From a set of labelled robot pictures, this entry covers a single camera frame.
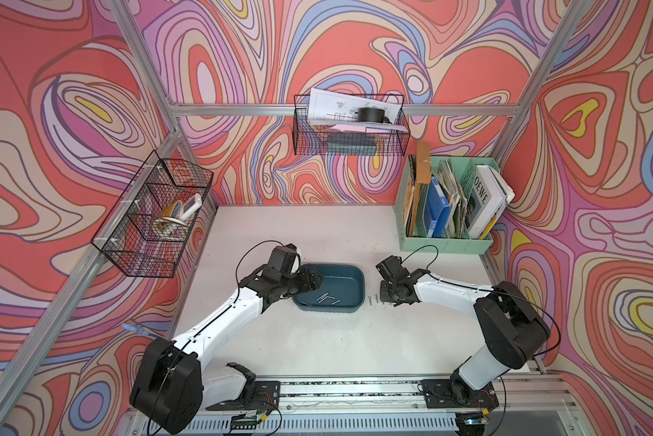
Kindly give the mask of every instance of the blue plastic tray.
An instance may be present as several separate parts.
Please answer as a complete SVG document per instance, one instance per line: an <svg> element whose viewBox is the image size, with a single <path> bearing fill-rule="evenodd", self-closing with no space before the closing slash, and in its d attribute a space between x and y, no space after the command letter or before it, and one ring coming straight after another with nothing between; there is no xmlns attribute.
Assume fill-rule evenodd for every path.
<svg viewBox="0 0 653 436"><path fill-rule="evenodd" d="M366 299L366 279L363 272L353 265L308 264L324 276L322 286L312 292L292 297L297 307L315 312L355 312ZM328 292L334 299L317 300Z"/></svg>

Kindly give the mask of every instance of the ventilated metal panel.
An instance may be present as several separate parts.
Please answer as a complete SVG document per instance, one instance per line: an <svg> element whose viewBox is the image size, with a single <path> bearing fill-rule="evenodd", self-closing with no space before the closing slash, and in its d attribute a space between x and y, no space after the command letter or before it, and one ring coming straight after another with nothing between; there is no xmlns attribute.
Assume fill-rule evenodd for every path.
<svg viewBox="0 0 653 436"><path fill-rule="evenodd" d="M198 414L180 435L218 435L229 431L230 416ZM258 425L254 434L274 431L280 423L278 414ZM155 423L151 431L159 428ZM383 413L383 414L283 414L277 433L339 433L339 432L401 432L401 431L456 431L454 413ZM232 433L240 434L242 430Z"/></svg>

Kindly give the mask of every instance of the blue binder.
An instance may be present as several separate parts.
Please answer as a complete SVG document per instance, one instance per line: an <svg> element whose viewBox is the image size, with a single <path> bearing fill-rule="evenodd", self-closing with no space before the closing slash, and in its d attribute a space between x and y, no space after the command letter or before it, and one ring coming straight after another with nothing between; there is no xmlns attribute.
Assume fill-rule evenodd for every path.
<svg viewBox="0 0 653 436"><path fill-rule="evenodd" d="M445 230L445 226L448 224L448 219L450 218L450 203L448 203L445 191L435 176L430 177L427 200L431 215L431 225L434 227L432 232L430 231L431 227L428 227L428 234L434 238L439 238L443 234L443 230Z"/></svg>

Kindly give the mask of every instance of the white book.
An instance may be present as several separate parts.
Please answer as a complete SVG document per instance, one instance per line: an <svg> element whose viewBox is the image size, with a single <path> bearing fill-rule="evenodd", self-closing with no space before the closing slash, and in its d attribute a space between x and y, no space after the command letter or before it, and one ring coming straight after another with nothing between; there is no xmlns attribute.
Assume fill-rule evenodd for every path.
<svg viewBox="0 0 653 436"><path fill-rule="evenodd" d="M505 192L488 165L477 165L467 216L464 221L470 239L478 239L500 207L505 207Z"/></svg>
<svg viewBox="0 0 653 436"><path fill-rule="evenodd" d="M491 228L496 224L498 219L501 217L501 214L505 211L505 207L509 205L512 201L513 198L515 198L515 193L513 191L513 188L510 187L503 177L501 177L500 173L493 167L489 167L489 170L491 170L491 173L496 177L496 181L499 182L499 186L501 189L504 191L505 194L505 202L501 204L496 211L496 214L494 214L493 218L491 218L491 221L488 222L486 227L484 227L484 230L481 232L479 235L478 239L484 239L484 237L491 231Z"/></svg>
<svg viewBox="0 0 653 436"><path fill-rule="evenodd" d="M515 192L513 191L513 188L505 182L501 176L501 173L499 173L496 168L489 167L489 170L491 170L492 174L494 174L496 181L499 182L501 189L505 192L505 204L509 205L513 201L513 198L515 198Z"/></svg>

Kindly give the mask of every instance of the black tape roll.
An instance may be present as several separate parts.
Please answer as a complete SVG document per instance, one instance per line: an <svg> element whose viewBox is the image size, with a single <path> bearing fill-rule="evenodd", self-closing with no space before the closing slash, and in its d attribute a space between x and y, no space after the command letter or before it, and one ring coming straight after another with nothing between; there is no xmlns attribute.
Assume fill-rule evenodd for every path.
<svg viewBox="0 0 653 436"><path fill-rule="evenodd" d="M384 109L360 108L358 109L358 121L366 123L381 123L384 120Z"/></svg>

